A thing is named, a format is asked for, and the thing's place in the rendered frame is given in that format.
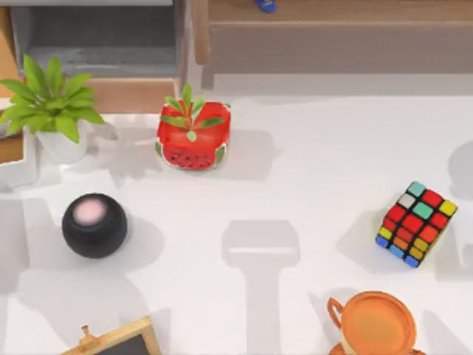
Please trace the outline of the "red watermelon plant pot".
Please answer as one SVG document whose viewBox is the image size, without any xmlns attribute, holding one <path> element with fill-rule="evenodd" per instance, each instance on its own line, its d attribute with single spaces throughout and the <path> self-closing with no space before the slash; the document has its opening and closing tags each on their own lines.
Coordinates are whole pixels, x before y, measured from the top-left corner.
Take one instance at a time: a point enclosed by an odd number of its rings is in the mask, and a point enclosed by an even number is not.
<svg viewBox="0 0 473 355">
<path fill-rule="evenodd" d="M 185 84 L 182 98 L 168 96 L 160 113 L 157 154 L 168 164 L 187 170 L 207 170 L 225 157 L 231 129 L 231 107 L 193 96 Z"/>
</svg>

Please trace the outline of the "wooden framed blackboard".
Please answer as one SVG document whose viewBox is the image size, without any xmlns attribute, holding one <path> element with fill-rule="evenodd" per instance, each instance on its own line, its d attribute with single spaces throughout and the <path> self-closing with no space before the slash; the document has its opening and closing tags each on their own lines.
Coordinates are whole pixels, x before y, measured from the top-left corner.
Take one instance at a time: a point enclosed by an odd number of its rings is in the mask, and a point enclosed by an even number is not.
<svg viewBox="0 0 473 355">
<path fill-rule="evenodd" d="M 162 355 L 150 317 L 142 317 L 100 336 L 88 325 L 79 344 L 60 355 Z"/>
</svg>

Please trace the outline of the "green plant in white pot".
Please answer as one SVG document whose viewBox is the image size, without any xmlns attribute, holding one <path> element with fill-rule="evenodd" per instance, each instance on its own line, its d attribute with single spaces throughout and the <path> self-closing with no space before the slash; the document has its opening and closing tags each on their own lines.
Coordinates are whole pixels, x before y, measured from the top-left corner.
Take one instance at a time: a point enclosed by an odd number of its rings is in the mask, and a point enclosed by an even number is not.
<svg viewBox="0 0 473 355">
<path fill-rule="evenodd" d="M 0 124 L 7 125 L 9 135 L 28 129 L 58 163 L 84 158 L 88 144 L 84 123 L 105 123 L 95 109 L 95 91 L 88 85 L 92 75 L 82 72 L 66 77 L 57 56 L 44 69 L 25 54 L 23 65 L 24 81 L 0 80 L 13 92 L 11 106 L 0 114 Z"/>
</svg>

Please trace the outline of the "wooden cupboard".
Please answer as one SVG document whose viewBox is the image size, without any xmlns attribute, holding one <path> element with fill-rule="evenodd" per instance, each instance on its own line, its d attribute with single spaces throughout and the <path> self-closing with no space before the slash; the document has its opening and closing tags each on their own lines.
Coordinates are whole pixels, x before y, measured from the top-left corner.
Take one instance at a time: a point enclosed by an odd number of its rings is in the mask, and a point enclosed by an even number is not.
<svg viewBox="0 0 473 355">
<path fill-rule="evenodd" d="M 20 79 L 8 7 L 0 6 L 0 79 Z M 23 136 L 0 138 L 0 165 L 23 158 Z"/>
</svg>

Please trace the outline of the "wooden open shelf unit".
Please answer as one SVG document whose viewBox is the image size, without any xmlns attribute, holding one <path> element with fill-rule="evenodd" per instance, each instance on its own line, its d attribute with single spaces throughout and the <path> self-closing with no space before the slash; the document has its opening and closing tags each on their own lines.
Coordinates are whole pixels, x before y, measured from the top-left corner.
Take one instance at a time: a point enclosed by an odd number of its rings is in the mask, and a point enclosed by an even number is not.
<svg viewBox="0 0 473 355">
<path fill-rule="evenodd" d="M 192 0 L 188 17 L 200 89 L 473 95 L 473 0 Z"/>
</svg>

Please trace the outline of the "orange trophy cup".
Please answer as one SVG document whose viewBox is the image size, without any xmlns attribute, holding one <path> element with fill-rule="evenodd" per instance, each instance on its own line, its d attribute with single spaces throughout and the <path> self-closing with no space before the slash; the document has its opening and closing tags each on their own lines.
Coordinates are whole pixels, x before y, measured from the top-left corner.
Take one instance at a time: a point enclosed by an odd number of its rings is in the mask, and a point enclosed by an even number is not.
<svg viewBox="0 0 473 355">
<path fill-rule="evenodd" d="M 331 297 L 327 311 L 340 333 L 340 343 L 329 355 L 426 355 L 415 349 L 411 312 L 388 293 L 364 291 L 345 305 Z"/>
</svg>

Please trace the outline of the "black round speaker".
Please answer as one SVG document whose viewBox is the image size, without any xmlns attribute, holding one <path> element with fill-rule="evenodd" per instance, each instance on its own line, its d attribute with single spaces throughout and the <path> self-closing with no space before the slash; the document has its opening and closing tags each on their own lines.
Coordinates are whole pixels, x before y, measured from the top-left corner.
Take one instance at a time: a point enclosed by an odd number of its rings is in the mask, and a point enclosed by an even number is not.
<svg viewBox="0 0 473 355">
<path fill-rule="evenodd" d="M 67 245 L 82 257 L 100 259 L 124 243 L 128 220 L 123 207 L 101 193 L 81 195 L 67 207 L 61 222 Z"/>
</svg>

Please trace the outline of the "pulled-out wooden drawer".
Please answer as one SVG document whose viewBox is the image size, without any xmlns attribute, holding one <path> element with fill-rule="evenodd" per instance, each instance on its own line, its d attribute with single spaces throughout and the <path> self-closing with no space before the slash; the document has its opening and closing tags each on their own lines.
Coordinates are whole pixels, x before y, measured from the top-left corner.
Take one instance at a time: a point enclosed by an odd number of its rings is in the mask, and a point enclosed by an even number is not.
<svg viewBox="0 0 473 355">
<path fill-rule="evenodd" d="M 185 0 L 0 0 L 10 13 L 18 73 L 28 55 L 89 73 L 101 113 L 159 112 L 186 63 Z"/>
</svg>

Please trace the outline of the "multicoloured puzzle cube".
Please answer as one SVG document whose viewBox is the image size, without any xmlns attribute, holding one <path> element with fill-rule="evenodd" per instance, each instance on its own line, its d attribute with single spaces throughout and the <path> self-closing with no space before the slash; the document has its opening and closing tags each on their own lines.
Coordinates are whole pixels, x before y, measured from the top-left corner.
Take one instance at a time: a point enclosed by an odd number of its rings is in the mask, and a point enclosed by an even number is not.
<svg viewBox="0 0 473 355">
<path fill-rule="evenodd" d="M 417 268 L 456 211 L 457 204 L 413 181 L 385 214 L 375 243 L 409 267 Z"/>
</svg>

